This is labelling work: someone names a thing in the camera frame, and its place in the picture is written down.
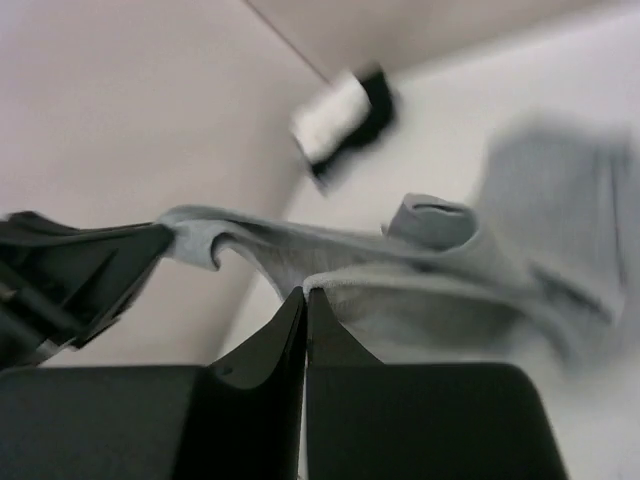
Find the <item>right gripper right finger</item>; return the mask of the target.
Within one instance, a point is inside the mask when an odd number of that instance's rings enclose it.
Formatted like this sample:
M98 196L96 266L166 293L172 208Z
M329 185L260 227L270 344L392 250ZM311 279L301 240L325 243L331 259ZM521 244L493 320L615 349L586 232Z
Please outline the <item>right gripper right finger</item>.
M312 479L563 479L530 378L504 363L382 363L308 299L306 455Z

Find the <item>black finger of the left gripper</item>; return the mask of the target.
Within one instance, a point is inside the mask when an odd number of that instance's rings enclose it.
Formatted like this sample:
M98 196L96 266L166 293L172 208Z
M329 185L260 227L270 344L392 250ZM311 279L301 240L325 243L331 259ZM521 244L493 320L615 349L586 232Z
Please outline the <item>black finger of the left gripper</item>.
M1 362L80 349L131 306L172 245L160 224L78 229L23 211L1 222Z

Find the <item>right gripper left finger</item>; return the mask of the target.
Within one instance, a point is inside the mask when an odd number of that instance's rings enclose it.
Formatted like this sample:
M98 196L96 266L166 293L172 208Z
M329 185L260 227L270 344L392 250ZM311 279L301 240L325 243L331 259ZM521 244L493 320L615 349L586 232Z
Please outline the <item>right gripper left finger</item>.
M305 300L211 365L29 368L1 377L5 479L292 479Z

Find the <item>grey tank top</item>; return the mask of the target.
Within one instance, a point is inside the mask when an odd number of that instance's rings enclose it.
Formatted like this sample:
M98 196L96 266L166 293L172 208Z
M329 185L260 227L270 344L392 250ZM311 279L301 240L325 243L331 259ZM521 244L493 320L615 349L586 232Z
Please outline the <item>grey tank top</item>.
M280 296L323 293L384 360L607 354L639 315L639 160L626 136L558 125L503 134L476 202L408 194L378 233L185 205L161 216L170 256L217 270L232 250Z

